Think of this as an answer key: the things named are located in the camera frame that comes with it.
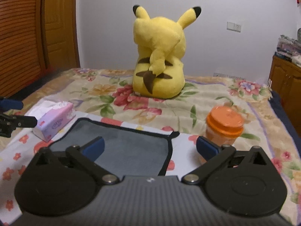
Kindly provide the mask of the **white wall switch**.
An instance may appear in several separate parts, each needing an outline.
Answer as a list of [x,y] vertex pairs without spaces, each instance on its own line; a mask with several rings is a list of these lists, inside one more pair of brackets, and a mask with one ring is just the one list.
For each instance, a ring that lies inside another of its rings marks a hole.
[[242,29],[242,26],[240,24],[236,24],[233,22],[227,22],[227,30],[240,33],[241,29]]

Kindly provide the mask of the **grey purple microfibre towel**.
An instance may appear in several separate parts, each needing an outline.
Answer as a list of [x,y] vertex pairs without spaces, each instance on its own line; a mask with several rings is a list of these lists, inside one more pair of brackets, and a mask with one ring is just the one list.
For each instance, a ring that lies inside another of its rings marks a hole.
[[163,176],[173,154],[172,140],[179,132],[152,133],[79,118],[69,131],[49,148],[63,152],[69,146],[84,146],[98,136],[104,139],[104,152],[95,164],[116,175]]

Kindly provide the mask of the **yellow Pikachu plush toy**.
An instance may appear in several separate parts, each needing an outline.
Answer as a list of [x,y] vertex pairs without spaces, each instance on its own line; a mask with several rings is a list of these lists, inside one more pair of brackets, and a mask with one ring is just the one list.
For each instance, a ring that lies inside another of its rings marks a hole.
[[184,29],[197,20],[201,7],[188,9],[177,21],[162,16],[151,18],[140,5],[135,5],[133,12],[133,37],[138,50],[133,90],[144,97],[173,98],[185,85]]

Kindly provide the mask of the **pink tissue box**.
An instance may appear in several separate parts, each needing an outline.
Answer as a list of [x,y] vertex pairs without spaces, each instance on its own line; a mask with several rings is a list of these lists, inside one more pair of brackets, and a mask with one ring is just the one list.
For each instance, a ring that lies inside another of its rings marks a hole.
[[42,100],[35,104],[27,113],[37,119],[32,128],[33,134],[45,142],[49,142],[74,117],[74,105],[66,101]]

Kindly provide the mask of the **white strawberry print cloth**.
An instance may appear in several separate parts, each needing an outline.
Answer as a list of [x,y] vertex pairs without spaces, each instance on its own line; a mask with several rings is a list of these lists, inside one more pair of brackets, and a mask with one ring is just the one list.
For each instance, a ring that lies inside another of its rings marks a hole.
[[[61,129],[48,143],[35,136],[31,129],[23,129],[12,139],[6,138],[5,140],[8,141],[8,145],[1,151],[1,222],[4,225],[12,224],[12,222],[21,215],[21,211],[13,195],[13,190],[20,175],[34,157],[35,152],[62,138],[77,119],[84,117],[136,131],[147,131],[166,135],[173,131],[173,129],[168,126],[156,129],[145,125],[131,124],[129,122],[107,119],[105,117],[77,111],[75,118]],[[174,175],[181,178],[184,174],[200,166],[199,154],[195,146],[196,139],[196,135],[188,134],[186,131],[180,131],[180,135],[172,141],[173,154],[167,167],[167,174],[169,176]]]

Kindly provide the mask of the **white wall socket strip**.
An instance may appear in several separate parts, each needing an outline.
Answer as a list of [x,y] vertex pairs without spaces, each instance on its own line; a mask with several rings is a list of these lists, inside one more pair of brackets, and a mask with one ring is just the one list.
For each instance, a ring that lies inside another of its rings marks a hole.
[[245,80],[245,78],[240,77],[240,76],[231,76],[225,73],[214,73],[214,77],[222,77],[222,78],[230,78],[230,79],[237,79],[237,80]]

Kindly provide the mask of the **orange lidded plastic cup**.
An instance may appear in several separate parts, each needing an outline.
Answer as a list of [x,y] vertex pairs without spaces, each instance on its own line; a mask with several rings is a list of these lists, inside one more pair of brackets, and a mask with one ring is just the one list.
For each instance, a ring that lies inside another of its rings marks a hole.
[[244,131],[244,119],[228,106],[215,106],[206,116],[206,128],[201,136],[222,146],[233,145]]

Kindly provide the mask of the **wooden louvred wardrobe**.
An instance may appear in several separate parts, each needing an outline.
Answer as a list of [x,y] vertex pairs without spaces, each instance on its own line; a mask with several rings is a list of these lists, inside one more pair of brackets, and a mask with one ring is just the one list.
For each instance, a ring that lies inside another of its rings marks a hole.
[[1,0],[1,96],[79,66],[76,0]]

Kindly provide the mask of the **floral bed blanket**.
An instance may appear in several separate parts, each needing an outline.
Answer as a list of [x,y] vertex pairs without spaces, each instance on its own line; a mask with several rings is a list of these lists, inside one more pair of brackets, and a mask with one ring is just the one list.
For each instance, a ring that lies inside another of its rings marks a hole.
[[268,152],[288,188],[282,215],[300,224],[299,141],[280,115],[277,96],[265,85],[219,77],[189,77],[174,99],[138,97],[126,70],[72,69],[59,74],[24,101],[22,113],[38,101],[64,100],[77,111],[147,127],[171,127],[199,135],[205,130],[208,112],[216,105],[230,106],[245,121],[244,133],[234,145],[241,150],[261,145]]

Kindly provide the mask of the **wooden sideboard cabinet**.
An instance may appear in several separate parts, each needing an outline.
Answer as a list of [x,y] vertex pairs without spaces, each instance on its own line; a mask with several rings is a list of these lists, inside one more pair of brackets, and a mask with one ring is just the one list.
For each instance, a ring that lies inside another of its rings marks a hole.
[[274,55],[269,79],[272,90],[280,96],[286,115],[300,135],[300,67]]

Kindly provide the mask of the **stack of folded fabrics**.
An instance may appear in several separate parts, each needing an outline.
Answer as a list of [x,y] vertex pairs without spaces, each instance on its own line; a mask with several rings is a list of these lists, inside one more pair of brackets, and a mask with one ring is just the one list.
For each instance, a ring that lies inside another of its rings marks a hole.
[[277,49],[274,53],[275,56],[292,62],[293,64],[300,67],[300,43],[285,35],[281,35],[277,42]]

